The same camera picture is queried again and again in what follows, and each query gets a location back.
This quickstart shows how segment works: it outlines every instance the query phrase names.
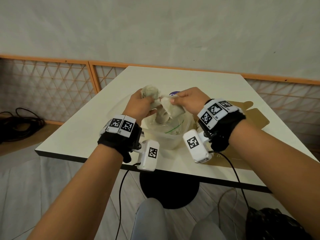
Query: person's left hand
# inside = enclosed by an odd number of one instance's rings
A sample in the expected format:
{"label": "person's left hand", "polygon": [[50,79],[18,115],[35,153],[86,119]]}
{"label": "person's left hand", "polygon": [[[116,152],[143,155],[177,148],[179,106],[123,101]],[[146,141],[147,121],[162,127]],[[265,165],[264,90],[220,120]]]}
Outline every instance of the person's left hand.
{"label": "person's left hand", "polygon": [[157,112],[156,109],[150,111],[150,104],[154,102],[152,97],[141,98],[141,89],[136,91],[131,95],[130,100],[123,111],[123,115],[128,115],[134,119],[139,126],[141,126],[141,121],[150,115]]}

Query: forearm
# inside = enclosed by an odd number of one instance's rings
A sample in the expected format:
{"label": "forearm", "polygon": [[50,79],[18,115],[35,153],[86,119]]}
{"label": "forearm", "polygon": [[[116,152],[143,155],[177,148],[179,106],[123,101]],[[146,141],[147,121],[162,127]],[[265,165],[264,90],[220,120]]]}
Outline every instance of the forearm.
{"label": "forearm", "polygon": [[314,236],[320,237],[320,163],[242,120],[230,145],[286,209]]}
{"label": "forearm", "polygon": [[98,145],[41,218],[28,239],[69,240],[94,236],[122,159],[115,149]]}

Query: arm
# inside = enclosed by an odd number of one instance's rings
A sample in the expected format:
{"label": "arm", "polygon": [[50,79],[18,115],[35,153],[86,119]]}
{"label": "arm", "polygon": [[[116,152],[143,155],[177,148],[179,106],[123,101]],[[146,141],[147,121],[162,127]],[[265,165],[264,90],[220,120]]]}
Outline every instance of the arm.
{"label": "arm", "polygon": [[[153,99],[134,93],[123,114],[138,125],[149,112]],[[28,237],[36,239],[94,239],[106,209],[111,190],[122,164],[115,149],[98,145],[84,165],[59,194]]]}
{"label": "arm", "polygon": [[[210,98],[198,88],[178,93],[172,104],[196,115]],[[314,237],[320,238],[320,163],[242,120],[229,143],[276,198]]]}

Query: black bag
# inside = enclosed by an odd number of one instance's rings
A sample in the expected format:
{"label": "black bag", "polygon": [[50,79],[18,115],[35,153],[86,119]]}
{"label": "black bag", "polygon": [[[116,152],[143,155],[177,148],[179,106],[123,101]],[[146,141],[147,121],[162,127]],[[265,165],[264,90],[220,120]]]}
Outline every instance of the black bag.
{"label": "black bag", "polygon": [[279,209],[249,208],[245,222],[247,240],[303,239],[312,240],[305,229]]}

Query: black table edge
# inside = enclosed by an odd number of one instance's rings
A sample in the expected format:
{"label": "black table edge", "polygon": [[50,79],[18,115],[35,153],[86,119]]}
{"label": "black table edge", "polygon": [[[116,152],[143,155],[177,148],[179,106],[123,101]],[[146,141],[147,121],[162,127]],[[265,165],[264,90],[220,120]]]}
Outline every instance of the black table edge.
{"label": "black table edge", "polygon": [[[57,158],[57,159],[79,162],[79,163],[84,163],[87,160],[87,158],[85,158],[85,157],[70,156],[70,155],[64,155],[64,154],[53,153],[53,152],[45,152],[45,151],[39,151],[39,150],[35,150],[35,152],[41,157],[51,157],[51,158]],[[136,166],[128,165],[128,164],[122,164],[121,169],[136,171],[136,172],[147,172],[147,171],[139,170],[139,169],[137,169]],[[247,183],[239,183],[239,182],[228,181],[228,180],[224,180],[224,179],[202,177],[202,176],[197,176],[197,175],[190,175],[190,174],[184,174],[184,173],[178,173],[178,172],[170,172],[170,171],[159,170],[159,169],[156,169],[152,173],[181,174],[181,175],[185,175],[186,177],[191,177],[193,180],[197,180],[197,181],[200,181],[203,183],[216,184],[216,185],[222,185],[222,186],[239,188],[239,189],[242,188],[244,190],[253,190],[253,191],[259,191],[259,192],[264,192],[264,193],[272,193],[271,190],[268,189],[268,187],[266,187],[266,186],[247,184]]]}

